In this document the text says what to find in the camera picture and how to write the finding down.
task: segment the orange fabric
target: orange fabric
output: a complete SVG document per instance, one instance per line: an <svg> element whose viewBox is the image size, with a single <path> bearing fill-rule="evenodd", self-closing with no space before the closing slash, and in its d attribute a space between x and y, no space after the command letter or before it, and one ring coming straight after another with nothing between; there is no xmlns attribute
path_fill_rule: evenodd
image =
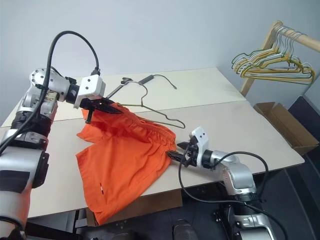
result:
<svg viewBox="0 0 320 240"><path fill-rule="evenodd" d="M166 151L176 150L168 128L136 116L94 111L77 135L94 143L76 155L84 197L99 224L137 199L168 167ZM82 111L86 118L88 111Z"/></svg>

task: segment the tabletop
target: tabletop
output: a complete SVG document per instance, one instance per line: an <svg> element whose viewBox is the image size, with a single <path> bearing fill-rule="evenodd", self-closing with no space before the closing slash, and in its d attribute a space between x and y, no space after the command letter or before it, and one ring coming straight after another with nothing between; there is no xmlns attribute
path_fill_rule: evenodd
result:
<svg viewBox="0 0 320 240"><path fill-rule="evenodd" d="M246 100L216 67L181 71L105 75L102 76L106 84L104 96L107 96L118 87L123 77L140 81L151 74L164 75L177 87L177 90L174 89L169 82L161 76L155 76L153 80L145 84L148 89L148 95L143 98L143 103L156 110ZM81 79L81 77L76 77L78 85L81 83ZM121 104L140 104L140 98L144 94L145 89L143 87L138 84L129 83L110 99ZM4 121L2 127L11 126L16 116L17 108L18 104ZM128 108L133 113L146 111L146 109L141 107L130 106ZM58 111L54 117L55 121L81 118L82 113L80 109L73 108L70 103L67 102L58 102Z"/></svg>
<svg viewBox="0 0 320 240"><path fill-rule="evenodd" d="M270 170L304 162L277 130L241 97L234 101L172 108L162 112L169 118L182 120L186 125L185 129L168 127L175 132L177 143L187 141L189 132L202 126L208 135L210 150L252 152L264 158ZM154 121L164 121L163 116L151 111L139 112L138 115ZM82 118L57 120L52 124L47 147L47 152L50 154L49 169L45 183L31 192L29 217L87 206L75 156L91 145L76 136L84 125L85 121ZM8 127L0 128L0 137L7 129ZM264 166L257 159L246 155L239 157L253 173L264 171ZM207 169L195 167L182 169L182 181L186 187L220 180ZM172 162L143 195L179 188L178 163Z"/></svg>

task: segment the wire hanger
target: wire hanger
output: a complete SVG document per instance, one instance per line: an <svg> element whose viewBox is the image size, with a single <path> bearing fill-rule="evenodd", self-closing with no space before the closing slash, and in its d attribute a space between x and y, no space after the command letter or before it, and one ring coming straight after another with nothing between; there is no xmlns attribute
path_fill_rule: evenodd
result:
<svg viewBox="0 0 320 240"><path fill-rule="evenodd" d="M144 119L144 120L147 120L147 121L150 121L150 122L153 122L153 123L157 123L157 124L165 124L165 125L177 127L177 128L180 128L180 129L185 129L186 128L186 125L182 121L180 121L179 119L169 118L166 114L164 114L164 113L162 113L160 111L154 110L151 107L148 107L148 106L144 105L143 98L148 95L148 89L147 89L147 87L145 85L143 85L143 84L141 84L141 83L139 83L137 81L128 81L126 84L129 84L129 83L138 84L138 85L144 87L145 94L141 97L141 104L122 104L122 103L119 103L121 106L145 108L145 109L148 109L148 110L150 110L152 112L155 112L157 114L163 115L169 121L179 122L179 123L182 124L182 126L171 124L171 123L167 123L167 122L162 122L162 121L153 121L153 120L149 120L149 119L146 119L146 118L142 117L142 119Z"/></svg>
<svg viewBox="0 0 320 240"><path fill-rule="evenodd" d="M247 55L240 54L233 59L233 70L242 78L261 79L277 82L288 82L309 85L315 79L315 72L309 63L301 63L300 59L293 56L294 40L303 35L293 31L285 37L285 32L291 30L287 26L279 26L276 30L275 42L272 48L254 51ZM288 66L275 66L274 64L287 63Z"/></svg>

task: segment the black cable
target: black cable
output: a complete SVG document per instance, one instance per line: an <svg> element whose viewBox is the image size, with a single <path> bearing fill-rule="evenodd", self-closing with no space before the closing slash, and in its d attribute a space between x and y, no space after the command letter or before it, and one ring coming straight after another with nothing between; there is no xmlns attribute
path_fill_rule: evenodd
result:
<svg viewBox="0 0 320 240"><path fill-rule="evenodd" d="M66 34L76 35L79 38L81 38L83 41L85 41L85 43L91 49L91 51L92 51L92 53L94 55L94 58L95 58L95 68L94 68L92 74L93 73L100 74L99 73L99 60L98 60L98 56L96 54L96 51L94 50L94 48L92 47L90 42L84 36L80 35L79 33L75 32L75 31L62 31L57 36L55 36L55 38L53 39L53 41L51 43L50 49L49 49L49 54L48 54L48 58L47 58L47 62L46 62L46 71L45 71L45 76L44 76L44 80L43 80L43 84L42 84L42 89L41 89L39 101L38 101L36 107L34 108L33 112L30 114L28 119L21 125L21 127L19 129L17 129L16 132L12 136L8 137L5 141L3 141L0 144L0 155L3 153L3 151L6 149L6 147L9 146L9 144L19 134L21 134L24 131L24 129L26 128L26 126L28 126L30 121L40 112L41 105L44 102L44 100L46 98L47 91L48 91L50 71L51 71L51 68L52 68L51 67L51 61L52 61L52 56L53 56L53 53L54 53L54 49L55 49L55 46L56 46L57 41L59 40L59 38L61 38L63 35L66 35Z"/></svg>
<svg viewBox="0 0 320 240"><path fill-rule="evenodd" d="M203 199L200 199L200 198L197 198L193 195L191 195L185 188L185 186L183 185L182 183L182 180L181 180L181 168L182 168L182 163L183 161L186 160L186 154L189 150L189 147L190 147L190 144L188 144L188 146L186 147L186 149L184 150L184 153L183 153L183 156L181 158L181 161L179 163L179 168L178 168L178 178L179 178L179 183L180 183L180 186L182 188L182 190L192 199L196 200L196 201L199 201L199 202L202 202L202 203L206 203L206 204L240 204L240 205L243 205L247 208L250 208L258 213L261 213L261 214L264 214L266 215L267 217L269 217L270 219L272 219L282 230L283 232L283 235L284 235L284 239L285 240L288 240L288 233L287 233L287 230L285 229L285 227L282 225L281 222L279 222L278 219L276 219L274 216L272 216L270 213L268 213L267 211L265 210L262 210L260 208L257 208L255 206L252 206L250 204L247 204L246 202L244 201L238 201L238 200L203 200ZM231 156L231 155L234 155L234 154L245 154L246 152L231 152L227 155L225 155L223 158L221 158L222 160L227 158L228 156Z"/></svg>
<svg viewBox="0 0 320 240"><path fill-rule="evenodd" d="M163 76L161 74L153 74L153 76L159 76L159 77L165 78L172 85L174 89L177 89L177 87L166 76Z"/></svg>
<svg viewBox="0 0 320 240"><path fill-rule="evenodd" d="M64 77L64 76L62 76L61 74L60 74L60 72L58 72L58 70L54 67L54 66L51 66L51 69L53 70L53 71L55 71L58 75L60 75L61 77Z"/></svg>
<svg viewBox="0 0 320 240"><path fill-rule="evenodd" d="M263 163L264 168L265 168L265 173L264 173L263 180L262 180L262 182L261 182L261 185L260 185L259 191L258 191L258 197L261 198L262 194L264 193L265 185L266 185L266 182L267 182L267 179L268 179L268 176L269 176L269 168L268 168L267 162L266 162L262 157L260 157L259 155L254 154L254 153L251 153L251 152L248 152L248 151L234 151L234 152L230 152L230 153L224 155L220 160L218 160L218 161L213 165L213 168L215 168L219 163L221 163L221 162L222 162L224 159L226 159L227 157L230 157L230 156L236 155L236 154L249 155L249 156L252 156L252 157L255 157L255 158L259 159L259 160Z"/></svg>

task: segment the gray wall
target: gray wall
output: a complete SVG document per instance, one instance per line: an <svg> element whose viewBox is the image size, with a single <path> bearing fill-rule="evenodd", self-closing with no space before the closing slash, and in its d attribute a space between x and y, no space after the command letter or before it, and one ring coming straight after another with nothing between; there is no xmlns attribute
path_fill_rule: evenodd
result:
<svg viewBox="0 0 320 240"><path fill-rule="evenodd" d="M312 107L320 114L320 79L314 82L305 92L304 97Z"/></svg>
<svg viewBox="0 0 320 240"><path fill-rule="evenodd" d="M30 72L46 65L60 31L89 39L103 75L218 67L239 89L233 57L259 49L275 20L320 39L319 9L319 0L1 0L0 123L28 88ZM299 46L295 53L320 70L317 53ZM94 60L81 40L64 36L52 65L79 77L91 72ZM288 107L304 90L257 81L247 99Z"/></svg>

